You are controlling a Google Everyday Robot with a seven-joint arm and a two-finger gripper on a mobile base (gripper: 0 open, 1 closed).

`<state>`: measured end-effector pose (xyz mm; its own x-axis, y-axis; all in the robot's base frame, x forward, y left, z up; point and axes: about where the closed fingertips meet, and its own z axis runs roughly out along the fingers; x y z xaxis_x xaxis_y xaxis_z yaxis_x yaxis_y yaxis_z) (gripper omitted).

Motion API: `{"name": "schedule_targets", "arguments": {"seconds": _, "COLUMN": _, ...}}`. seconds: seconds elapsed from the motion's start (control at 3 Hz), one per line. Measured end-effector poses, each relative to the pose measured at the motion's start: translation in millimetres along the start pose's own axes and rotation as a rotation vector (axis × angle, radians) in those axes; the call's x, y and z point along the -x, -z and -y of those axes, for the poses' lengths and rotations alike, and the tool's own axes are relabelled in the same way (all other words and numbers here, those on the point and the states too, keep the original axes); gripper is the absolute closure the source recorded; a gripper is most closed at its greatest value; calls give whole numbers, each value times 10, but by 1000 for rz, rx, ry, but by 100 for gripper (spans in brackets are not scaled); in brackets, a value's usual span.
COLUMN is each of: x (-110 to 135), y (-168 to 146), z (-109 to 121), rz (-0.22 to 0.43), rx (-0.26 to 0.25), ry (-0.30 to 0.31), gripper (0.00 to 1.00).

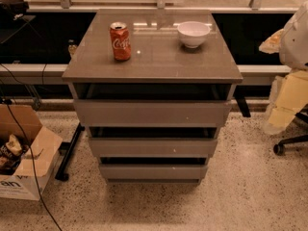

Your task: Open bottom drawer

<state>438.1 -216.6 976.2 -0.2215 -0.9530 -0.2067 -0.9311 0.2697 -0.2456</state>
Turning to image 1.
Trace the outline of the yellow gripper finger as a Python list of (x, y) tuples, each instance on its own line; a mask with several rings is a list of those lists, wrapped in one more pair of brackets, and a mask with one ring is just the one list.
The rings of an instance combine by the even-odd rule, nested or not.
[(259, 46), (259, 50), (263, 53), (273, 54), (278, 53), (280, 48), (280, 40), (284, 30), (280, 29), (268, 37)]

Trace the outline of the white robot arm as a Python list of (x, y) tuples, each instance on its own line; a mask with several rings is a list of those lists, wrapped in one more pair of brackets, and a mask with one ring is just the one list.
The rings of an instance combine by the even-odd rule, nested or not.
[(308, 1), (282, 29), (262, 42), (259, 50), (278, 53), (280, 62), (291, 69), (285, 77), (276, 76), (271, 84), (263, 130), (275, 135), (308, 104)]

